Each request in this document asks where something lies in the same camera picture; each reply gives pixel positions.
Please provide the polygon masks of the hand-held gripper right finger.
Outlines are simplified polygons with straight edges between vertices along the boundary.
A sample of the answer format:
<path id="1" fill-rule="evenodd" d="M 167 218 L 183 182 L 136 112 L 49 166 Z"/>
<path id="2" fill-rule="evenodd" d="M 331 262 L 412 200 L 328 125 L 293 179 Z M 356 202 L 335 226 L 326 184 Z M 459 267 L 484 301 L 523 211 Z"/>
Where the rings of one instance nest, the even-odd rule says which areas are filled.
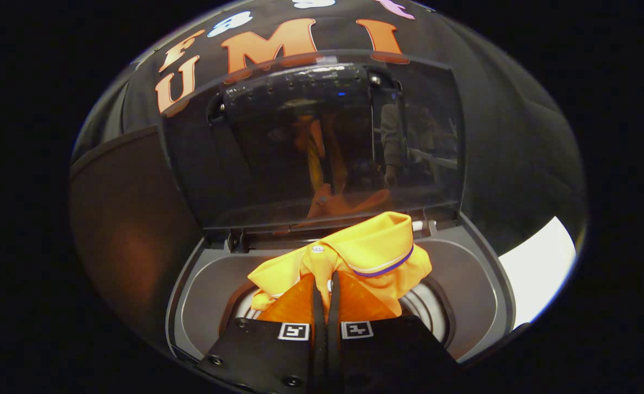
<path id="1" fill-rule="evenodd" d="M 335 393 L 433 393 L 459 364 L 416 316 L 396 316 L 354 277 L 335 272 L 328 377 Z"/>

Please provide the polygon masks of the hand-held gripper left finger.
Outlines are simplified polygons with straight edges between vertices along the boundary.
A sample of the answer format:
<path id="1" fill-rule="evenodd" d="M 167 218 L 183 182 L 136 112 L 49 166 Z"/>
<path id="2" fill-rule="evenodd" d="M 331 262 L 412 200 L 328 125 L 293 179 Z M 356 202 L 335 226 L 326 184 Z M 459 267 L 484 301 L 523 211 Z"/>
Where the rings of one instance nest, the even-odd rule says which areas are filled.
<path id="1" fill-rule="evenodd" d="M 230 323 L 199 371 L 233 391 L 314 393 L 325 374 L 326 328 L 312 275 L 285 292 L 258 319 Z"/>

